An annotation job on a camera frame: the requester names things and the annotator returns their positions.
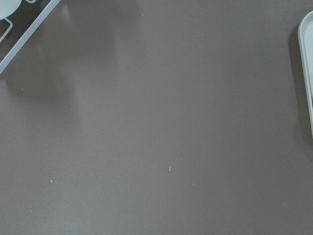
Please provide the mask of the white rabbit serving tray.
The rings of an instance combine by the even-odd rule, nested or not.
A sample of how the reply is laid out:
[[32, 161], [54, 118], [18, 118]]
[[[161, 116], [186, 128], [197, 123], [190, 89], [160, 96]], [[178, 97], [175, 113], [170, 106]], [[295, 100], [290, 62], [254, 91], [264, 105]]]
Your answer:
[[309, 12], [298, 27], [298, 41], [305, 80], [311, 132], [313, 132], [313, 12]]

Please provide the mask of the pale green cup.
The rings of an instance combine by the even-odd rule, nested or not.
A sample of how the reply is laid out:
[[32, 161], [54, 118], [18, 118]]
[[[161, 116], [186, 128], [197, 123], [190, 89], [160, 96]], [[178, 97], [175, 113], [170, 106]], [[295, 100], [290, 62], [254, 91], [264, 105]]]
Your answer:
[[22, 0], [0, 0], [0, 19], [12, 15], [20, 6]]

